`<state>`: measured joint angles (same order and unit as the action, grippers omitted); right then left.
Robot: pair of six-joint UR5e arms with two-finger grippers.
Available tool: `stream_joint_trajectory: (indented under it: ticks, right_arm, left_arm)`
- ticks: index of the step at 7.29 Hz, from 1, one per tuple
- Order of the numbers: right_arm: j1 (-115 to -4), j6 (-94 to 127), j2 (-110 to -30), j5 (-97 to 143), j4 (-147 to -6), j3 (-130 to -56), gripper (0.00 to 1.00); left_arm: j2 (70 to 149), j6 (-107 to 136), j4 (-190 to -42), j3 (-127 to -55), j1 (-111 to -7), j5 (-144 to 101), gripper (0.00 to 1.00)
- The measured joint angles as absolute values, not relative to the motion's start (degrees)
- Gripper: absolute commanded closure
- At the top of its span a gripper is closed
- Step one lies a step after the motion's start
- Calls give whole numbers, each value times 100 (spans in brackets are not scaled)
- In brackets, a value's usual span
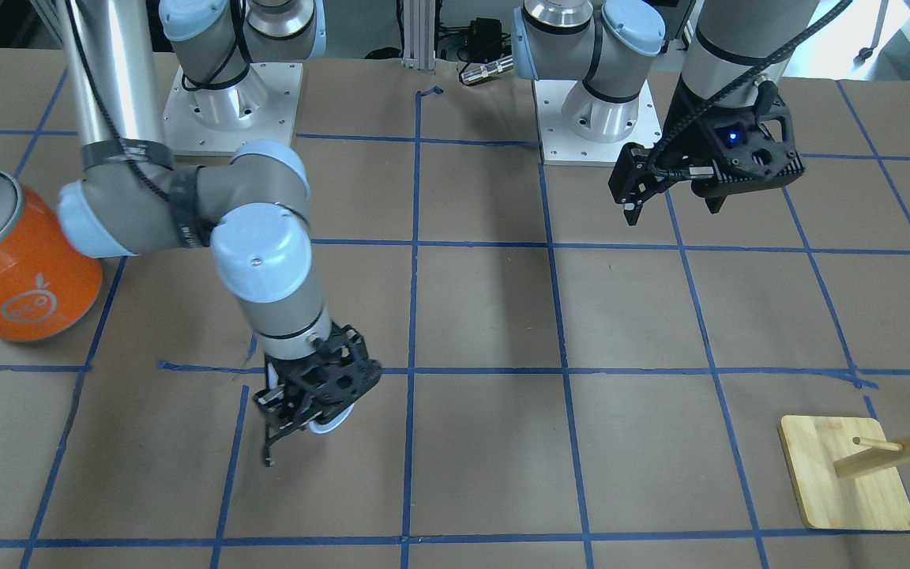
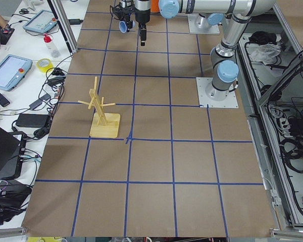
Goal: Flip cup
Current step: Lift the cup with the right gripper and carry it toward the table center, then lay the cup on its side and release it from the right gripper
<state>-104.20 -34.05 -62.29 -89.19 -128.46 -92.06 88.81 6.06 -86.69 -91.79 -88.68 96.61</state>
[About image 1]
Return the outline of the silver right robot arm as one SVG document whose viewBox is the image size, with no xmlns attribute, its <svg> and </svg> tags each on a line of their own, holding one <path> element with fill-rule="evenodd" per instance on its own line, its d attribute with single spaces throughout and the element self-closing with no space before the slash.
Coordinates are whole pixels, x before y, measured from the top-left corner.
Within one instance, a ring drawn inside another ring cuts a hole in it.
<svg viewBox="0 0 910 569">
<path fill-rule="evenodd" d="M 263 458 L 296 430 L 342 424 L 382 377 L 363 336 L 332 320 L 314 269 L 306 167 L 285 141 L 246 141 L 227 165 L 177 166 L 167 145 L 142 1 L 58 1 L 84 176 L 60 191 L 69 242 L 89 257 L 212 250 L 265 354 L 254 402 Z"/>
</svg>

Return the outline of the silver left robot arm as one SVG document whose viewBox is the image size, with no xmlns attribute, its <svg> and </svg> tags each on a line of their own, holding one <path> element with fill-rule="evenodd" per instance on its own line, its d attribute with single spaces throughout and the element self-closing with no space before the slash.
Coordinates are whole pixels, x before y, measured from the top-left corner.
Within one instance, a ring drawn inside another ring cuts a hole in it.
<svg viewBox="0 0 910 569">
<path fill-rule="evenodd" d="M 788 58 L 820 28 L 815 1 L 705 1 L 654 145 L 628 141 L 611 197 L 636 224 L 646 202 L 689 183 L 711 213 L 731 195 L 793 183 L 806 167 L 779 91 Z M 515 71 L 567 80 L 566 116 L 592 141 L 617 141 L 667 40 L 646 1 L 523 1 L 510 33 Z"/>
</svg>

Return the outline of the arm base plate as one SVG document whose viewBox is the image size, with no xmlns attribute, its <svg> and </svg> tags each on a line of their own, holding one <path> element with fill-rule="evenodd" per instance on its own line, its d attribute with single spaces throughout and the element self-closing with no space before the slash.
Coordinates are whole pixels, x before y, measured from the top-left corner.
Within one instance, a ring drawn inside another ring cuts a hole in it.
<svg viewBox="0 0 910 569">
<path fill-rule="evenodd" d="M 660 119 L 645 82 L 635 100 L 599 100 L 578 81 L 535 81 L 536 118 L 546 165 L 613 167 L 621 148 L 653 147 Z"/>
<path fill-rule="evenodd" d="M 292 144 L 300 62 L 253 64 L 242 82 L 218 91 L 188 92 L 182 76 L 177 69 L 162 113 L 166 144 L 174 154 L 228 157 L 249 141 Z"/>
</svg>

